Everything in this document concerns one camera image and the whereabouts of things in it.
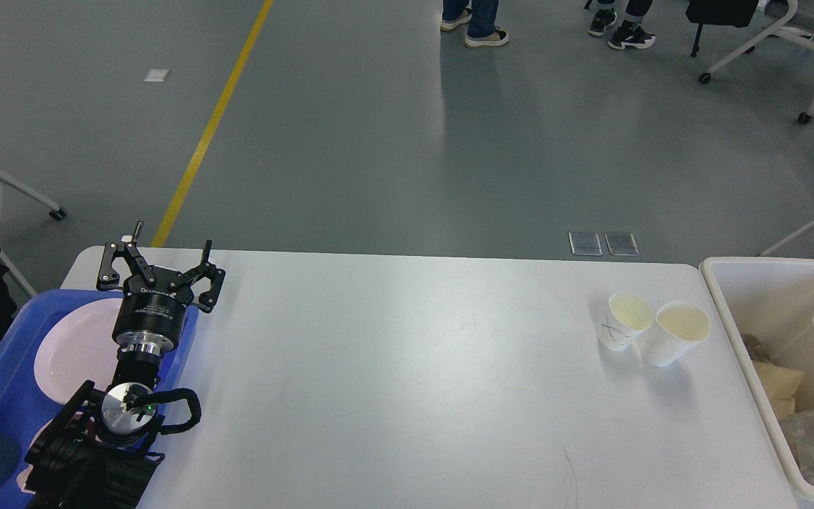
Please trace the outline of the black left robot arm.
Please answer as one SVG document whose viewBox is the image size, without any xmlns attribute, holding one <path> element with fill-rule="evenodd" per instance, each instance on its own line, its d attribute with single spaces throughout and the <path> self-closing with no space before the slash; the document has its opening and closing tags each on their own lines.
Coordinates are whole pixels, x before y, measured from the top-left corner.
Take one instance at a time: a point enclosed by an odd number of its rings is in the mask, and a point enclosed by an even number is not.
<svg viewBox="0 0 814 509">
<path fill-rule="evenodd" d="M 210 259 L 181 273 L 146 261 L 138 248 L 143 223 L 107 244 L 96 288 L 119 290 L 122 303 L 111 338 L 117 366 L 106 389 L 86 380 L 25 455 L 31 508 L 135 508 L 159 464 L 159 435 L 190 431 L 201 420 L 191 389 L 160 388 L 164 358 L 180 344 L 191 307 L 212 312 L 225 273 Z"/>
</svg>

